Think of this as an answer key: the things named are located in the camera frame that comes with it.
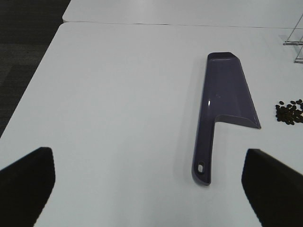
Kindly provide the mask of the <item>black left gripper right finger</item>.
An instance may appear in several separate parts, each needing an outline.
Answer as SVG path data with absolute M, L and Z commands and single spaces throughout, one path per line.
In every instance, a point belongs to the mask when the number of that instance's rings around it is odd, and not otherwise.
M 260 149 L 248 149 L 241 183 L 263 227 L 303 225 L 303 175 Z

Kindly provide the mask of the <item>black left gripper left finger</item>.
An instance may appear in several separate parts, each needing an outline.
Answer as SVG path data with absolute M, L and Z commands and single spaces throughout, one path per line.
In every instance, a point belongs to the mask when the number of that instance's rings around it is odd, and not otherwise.
M 0 171 L 0 225 L 33 227 L 55 184 L 53 151 L 40 147 Z

